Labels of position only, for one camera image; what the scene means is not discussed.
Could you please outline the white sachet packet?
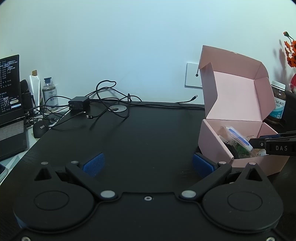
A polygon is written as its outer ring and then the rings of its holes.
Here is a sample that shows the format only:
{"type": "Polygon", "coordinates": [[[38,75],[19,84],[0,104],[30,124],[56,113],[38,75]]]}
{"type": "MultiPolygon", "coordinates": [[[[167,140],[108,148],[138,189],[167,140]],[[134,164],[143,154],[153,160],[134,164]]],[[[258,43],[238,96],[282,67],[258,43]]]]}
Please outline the white sachet packet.
{"type": "Polygon", "coordinates": [[[219,136],[222,142],[226,145],[232,142],[238,142],[241,146],[247,149],[250,153],[253,151],[253,147],[250,145],[248,140],[241,135],[234,127],[232,126],[222,126],[221,135],[219,136]]]}

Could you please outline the green items plastic bag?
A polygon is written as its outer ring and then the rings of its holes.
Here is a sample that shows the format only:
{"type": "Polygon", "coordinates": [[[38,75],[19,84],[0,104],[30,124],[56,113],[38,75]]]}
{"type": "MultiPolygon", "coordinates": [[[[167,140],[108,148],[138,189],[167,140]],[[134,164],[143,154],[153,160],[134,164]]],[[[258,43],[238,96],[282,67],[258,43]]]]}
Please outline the green items plastic bag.
{"type": "Polygon", "coordinates": [[[251,153],[238,142],[228,143],[226,146],[233,155],[234,159],[244,159],[251,157],[251,153]]]}

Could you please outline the black appliance box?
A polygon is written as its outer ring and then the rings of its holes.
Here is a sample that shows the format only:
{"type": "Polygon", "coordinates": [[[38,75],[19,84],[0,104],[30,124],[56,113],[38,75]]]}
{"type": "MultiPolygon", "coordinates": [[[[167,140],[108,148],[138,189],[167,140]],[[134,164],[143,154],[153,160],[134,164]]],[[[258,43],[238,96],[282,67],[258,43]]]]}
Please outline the black appliance box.
{"type": "Polygon", "coordinates": [[[283,129],[287,132],[295,131],[296,125],[296,98],[295,94],[285,91],[286,103],[281,118],[283,129]]]}

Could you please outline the pink cardboard box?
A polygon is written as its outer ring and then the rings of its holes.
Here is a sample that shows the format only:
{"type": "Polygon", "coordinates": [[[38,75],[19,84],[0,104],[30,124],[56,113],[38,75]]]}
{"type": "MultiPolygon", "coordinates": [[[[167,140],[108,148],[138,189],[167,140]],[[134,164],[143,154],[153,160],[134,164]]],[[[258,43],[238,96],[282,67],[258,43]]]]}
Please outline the pink cardboard box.
{"type": "Polygon", "coordinates": [[[268,72],[262,62],[235,52],[204,45],[199,67],[205,119],[202,120],[198,146],[215,163],[225,161],[235,168],[256,162],[266,175],[278,173],[287,156],[266,155],[237,159],[226,147],[226,127],[244,137],[274,135],[263,120],[275,108],[268,72]]]}

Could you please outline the brown supplement bottle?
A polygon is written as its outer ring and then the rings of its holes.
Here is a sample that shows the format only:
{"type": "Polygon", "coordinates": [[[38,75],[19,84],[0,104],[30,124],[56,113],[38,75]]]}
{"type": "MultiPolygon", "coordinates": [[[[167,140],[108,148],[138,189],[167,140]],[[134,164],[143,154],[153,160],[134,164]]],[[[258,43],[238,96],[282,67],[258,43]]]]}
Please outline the brown supplement bottle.
{"type": "Polygon", "coordinates": [[[282,118],[287,100],[285,85],[277,81],[272,81],[271,88],[273,90],[275,108],[266,119],[270,123],[278,124],[282,118]]]}

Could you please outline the black computer mouse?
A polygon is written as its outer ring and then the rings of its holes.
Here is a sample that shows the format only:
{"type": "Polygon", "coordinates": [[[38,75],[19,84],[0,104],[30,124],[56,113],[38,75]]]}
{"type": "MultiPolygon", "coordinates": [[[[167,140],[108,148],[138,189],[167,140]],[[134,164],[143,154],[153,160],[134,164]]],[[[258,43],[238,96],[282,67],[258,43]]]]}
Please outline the black computer mouse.
{"type": "Polygon", "coordinates": [[[33,124],[33,136],[34,138],[41,138],[46,132],[48,132],[49,127],[45,125],[43,121],[38,121],[33,124]]]}

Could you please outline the black power adapter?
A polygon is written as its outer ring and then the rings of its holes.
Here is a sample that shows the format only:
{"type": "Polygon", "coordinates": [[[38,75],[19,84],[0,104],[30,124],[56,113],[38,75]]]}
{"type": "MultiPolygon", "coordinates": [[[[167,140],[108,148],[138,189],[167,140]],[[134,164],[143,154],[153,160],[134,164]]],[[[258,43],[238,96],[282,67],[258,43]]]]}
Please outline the black power adapter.
{"type": "Polygon", "coordinates": [[[68,101],[69,109],[72,111],[86,111],[90,105],[88,96],[76,96],[68,101]]]}

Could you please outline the round desk grommet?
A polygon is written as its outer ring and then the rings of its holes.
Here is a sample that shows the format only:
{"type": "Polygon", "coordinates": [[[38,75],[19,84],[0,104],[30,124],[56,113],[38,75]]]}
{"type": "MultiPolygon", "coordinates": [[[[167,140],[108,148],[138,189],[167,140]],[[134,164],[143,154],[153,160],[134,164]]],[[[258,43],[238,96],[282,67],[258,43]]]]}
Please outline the round desk grommet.
{"type": "Polygon", "coordinates": [[[110,111],[114,113],[121,113],[127,110],[127,107],[124,105],[112,105],[109,107],[110,111]]]}

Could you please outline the black laptop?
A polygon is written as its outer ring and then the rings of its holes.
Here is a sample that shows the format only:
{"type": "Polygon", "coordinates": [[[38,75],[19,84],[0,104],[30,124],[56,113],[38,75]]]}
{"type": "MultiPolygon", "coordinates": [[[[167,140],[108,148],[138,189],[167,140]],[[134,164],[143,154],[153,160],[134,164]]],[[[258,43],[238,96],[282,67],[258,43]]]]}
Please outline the black laptop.
{"type": "Polygon", "coordinates": [[[1,160],[27,148],[20,83],[20,56],[1,59],[1,160]]]}

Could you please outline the clear small bottle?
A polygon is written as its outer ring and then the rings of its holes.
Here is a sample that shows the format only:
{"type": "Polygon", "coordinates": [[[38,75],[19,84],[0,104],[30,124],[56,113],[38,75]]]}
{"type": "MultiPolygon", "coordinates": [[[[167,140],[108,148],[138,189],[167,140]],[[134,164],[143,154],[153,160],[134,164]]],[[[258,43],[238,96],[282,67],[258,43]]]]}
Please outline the clear small bottle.
{"type": "Polygon", "coordinates": [[[44,104],[49,109],[58,108],[57,90],[52,82],[52,78],[48,77],[44,79],[44,86],[42,88],[44,104]]]}

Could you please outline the red vase orange flowers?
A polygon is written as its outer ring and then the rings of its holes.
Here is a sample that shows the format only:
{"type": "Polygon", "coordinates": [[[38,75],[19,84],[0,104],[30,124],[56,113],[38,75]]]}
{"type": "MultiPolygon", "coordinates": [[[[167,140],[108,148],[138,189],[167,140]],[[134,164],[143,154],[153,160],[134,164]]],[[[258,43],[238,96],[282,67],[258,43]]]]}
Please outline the red vase orange flowers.
{"type": "MultiPolygon", "coordinates": [[[[288,38],[288,41],[284,41],[285,54],[286,54],[286,57],[287,57],[288,66],[290,66],[291,68],[295,68],[296,67],[296,60],[295,60],[296,41],[287,31],[284,31],[283,35],[286,38],[288,38]]],[[[293,93],[295,93],[295,82],[296,82],[296,80],[295,80],[295,74],[294,74],[293,77],[291,78],[290,83],[289,83],[290,90],[293,93]]]]}

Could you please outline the white squeeze tube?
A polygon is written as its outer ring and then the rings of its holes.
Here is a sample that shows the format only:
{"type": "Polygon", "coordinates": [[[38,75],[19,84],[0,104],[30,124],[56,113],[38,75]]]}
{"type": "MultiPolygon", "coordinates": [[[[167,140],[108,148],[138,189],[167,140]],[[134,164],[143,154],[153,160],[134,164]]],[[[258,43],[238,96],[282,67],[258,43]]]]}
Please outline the white squeeze tube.
{"type": "Polygon", "coordinates": [[[41,88],[41,80],[38,76],[37,70],[33,70],[32,74],[29,76],[28,87],[33,95],[33,99],[35,101],[36,106],[40,106],[42,103],[42,88],[41,88]]]}

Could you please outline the white wall socket strip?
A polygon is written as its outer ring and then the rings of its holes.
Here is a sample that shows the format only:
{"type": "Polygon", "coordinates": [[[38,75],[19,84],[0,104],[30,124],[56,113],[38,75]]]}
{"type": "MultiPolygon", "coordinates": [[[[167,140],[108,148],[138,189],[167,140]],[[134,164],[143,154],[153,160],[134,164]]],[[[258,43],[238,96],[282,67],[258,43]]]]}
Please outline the white wall socket strip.
{"type": "Polygon", "coordinates": [[[202,88],[202,82],[199,74],[198,64],[196,63],[186,64],[185,87],[202,88]]]}

